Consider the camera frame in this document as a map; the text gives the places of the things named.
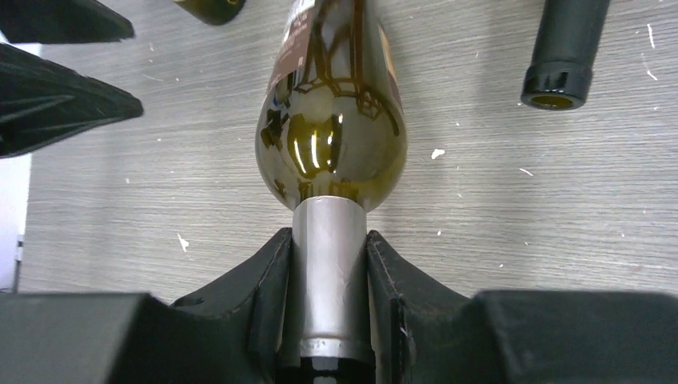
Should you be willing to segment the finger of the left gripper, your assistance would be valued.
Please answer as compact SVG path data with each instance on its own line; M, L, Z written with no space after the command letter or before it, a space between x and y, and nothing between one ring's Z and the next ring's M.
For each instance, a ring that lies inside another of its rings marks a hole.
M135 37L132 23L92 0L1 0L1 32L13 44L86 44Z
M1 45L1 157L22 156L98 126L139 118L132 94Z

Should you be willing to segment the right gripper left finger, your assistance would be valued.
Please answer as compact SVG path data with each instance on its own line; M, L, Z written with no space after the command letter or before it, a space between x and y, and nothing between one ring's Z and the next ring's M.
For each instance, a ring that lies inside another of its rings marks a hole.
M291 231L171 305L147 293L4 294L4 383L271 383Z

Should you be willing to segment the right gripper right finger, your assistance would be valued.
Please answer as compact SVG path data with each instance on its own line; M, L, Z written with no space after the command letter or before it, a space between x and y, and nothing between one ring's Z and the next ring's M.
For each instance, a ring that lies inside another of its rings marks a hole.
M376 231L366 243L382 383L674 383L677 299L484 290L471 298Z

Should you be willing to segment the green labelled bottle black cap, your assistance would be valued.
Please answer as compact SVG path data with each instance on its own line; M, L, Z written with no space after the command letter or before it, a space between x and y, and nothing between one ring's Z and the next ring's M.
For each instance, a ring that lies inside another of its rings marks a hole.
M183 10L211 26L232 21L245 5L245 0L173 0Z

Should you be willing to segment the green bottle silver cap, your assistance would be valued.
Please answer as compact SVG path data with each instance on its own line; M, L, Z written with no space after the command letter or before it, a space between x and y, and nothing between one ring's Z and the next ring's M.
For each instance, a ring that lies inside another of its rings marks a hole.
M407 157L374 1L294 1L257 125L270 192L293 212L278 383L372 383L367 215Z

